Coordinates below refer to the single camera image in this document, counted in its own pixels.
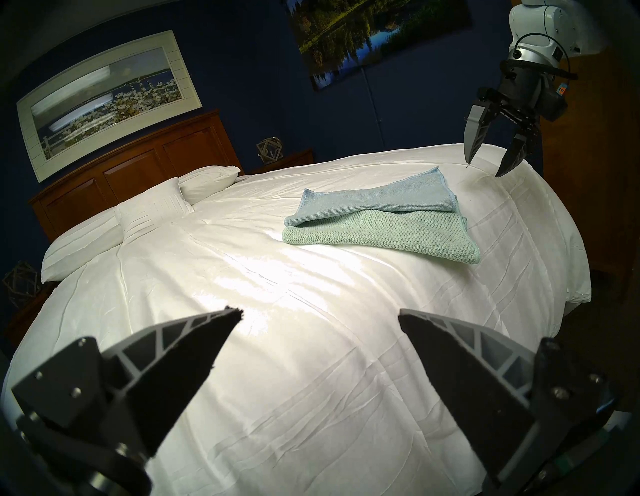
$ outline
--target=folded towel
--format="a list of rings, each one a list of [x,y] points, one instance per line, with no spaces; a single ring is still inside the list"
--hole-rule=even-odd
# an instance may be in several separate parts
[[[285,226],[361,210],[414,212],[437,210],[453,212],[456,197],[447,187],[437,167],[407,179],[371,189],[345,189],[333,193],[316,193],[305,189],[298,211],[284,219]]]
[[[467,234],[466,219],[454,212],[404,213],[363,210],[285,227],[289,244],[362,244],[425,253],[467,264],[480,261],[480,251]]]

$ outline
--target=navy blue wall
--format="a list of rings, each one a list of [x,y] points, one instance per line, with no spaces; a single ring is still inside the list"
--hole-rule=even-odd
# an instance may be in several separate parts
[[[511,2],[467,4],[471,29],[419,44],[365,69],[387,149],[461,142],[477,89],[499,82],[499,62],[511,42]],[[265,22],[257,35],[265,41],[262,53],[278,67],[270,91],[280,101],[285,147],[313,147],[318,161],[380,151],[363,75],[355,72],[314,92],[283,8],[277,2],[262,8]],[[486,141],[506,147],[512,135],[511,123],[496,121]]]
[[[511,41],[511,3],[467,1],[471,29],[366,68],[387,149],[460,142],[477,88],[497,84],[498,64]],[[0,275],[18,260],[39,269],[48,246],[27,204],[29,198],[73,168],[132,139],[98,150],[39,184],[20,135],[17,100],[98,52],[167,29],[175,34],[203,111],[220,109],[246,171],[260,165],[255,144],[266,136],[281,137],[285,153],[312,147],[317,161],[382,149],[362,74],[314,92],[278,0],[184,0],[120,17],[75,36],[34,62],[0,101],[0,188],[8,239],[1,247]],[[497,122],[486,141],[506,146],[511,134],[508,122]],[[6,311],[6,298],[0,300]]]

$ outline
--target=wooden headboard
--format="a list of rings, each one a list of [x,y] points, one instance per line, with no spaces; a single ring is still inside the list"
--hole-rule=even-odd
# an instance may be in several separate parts
[[[244,174],[218,111],[152,132],[74,170],[29,204],[50,241],[132,196],[207,165]]]

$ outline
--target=cable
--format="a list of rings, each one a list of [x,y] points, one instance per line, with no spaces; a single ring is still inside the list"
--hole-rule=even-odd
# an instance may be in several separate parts
[[[567,55],[566,50],[564,49],[564,47],[560,44],[560,42],[558,40],[556,40],[552,36],[549,36],[546,33],[528,33],[526,35],[522,35],[520,38],[518,38],[518,41],[516,41],[515,48],[513,49],[514,52],[518,49],[518,44],[522,41],[522,39],[526,38],[527,36],[545,36],[546,38],[549,38],[550,40],[555,41],[557,43],[557,45],[560,47],[560,50],[562,50],[564,56],[566,57],[566,65],[567,65],[567,68],[569,70],[569,73],[571,72],[571,61],[569,60],[569,55]]]
[[[360,71],[364,77],[364,82],[367,85],[367,91],[369,92],[369,100],[371,101],[371,107],[373,108],[373,115],[376,117],[376,124],[378,125],[378,134],[380,135],[380,143],[382,143],[382,151],[386,151],[387,144],[385,143],[385,136],[382,134],[382,122],[378,117],[378,109],[376,109],[376,103],[373,101],[373,94],[371,93],[371,87],[369,86],[369,80],[367,79],[367,72],[364,70],[364,66],[360,66]]]

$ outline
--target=wooden nightstand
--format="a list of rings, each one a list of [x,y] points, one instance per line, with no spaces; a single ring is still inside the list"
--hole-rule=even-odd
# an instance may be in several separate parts
[[[308,165],[314,162],[314,153],[311,148],[306,149],[304,152],[298,152],[295,154],[287,155],[277,162],[267,164],[255,170],[249,171],[249,174],[262,174],[264,172],[270,172],[272,170],[286,169],[288,167],[295,167],[298,165]]]
[[[42,289],[36,295],[33,300],[24,305],[20,310],[18,310],[6,329],[4,330],[4,336],[9,340],[11,344],[13,344],[16,348],[22,341],[22,338],[29,327],[36,319],[38,314],[40,313],[40,309],[44,302],[47,301],[47,298],[51,296],[51,293],[58,285],[58,282],[46,282],[42,285]]]

